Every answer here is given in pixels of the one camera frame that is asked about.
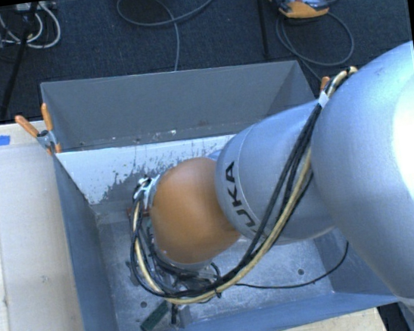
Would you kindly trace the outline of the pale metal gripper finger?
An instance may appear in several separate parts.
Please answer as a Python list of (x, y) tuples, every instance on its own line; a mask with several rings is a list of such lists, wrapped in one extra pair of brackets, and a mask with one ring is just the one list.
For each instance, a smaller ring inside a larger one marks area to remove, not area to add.
[(177, 308), (177, 326), (178, 328), (186, 328), (191, 324), (193, 321), (192, 315), (191, 315), (191, 308), (188, 304), (181, 304)]

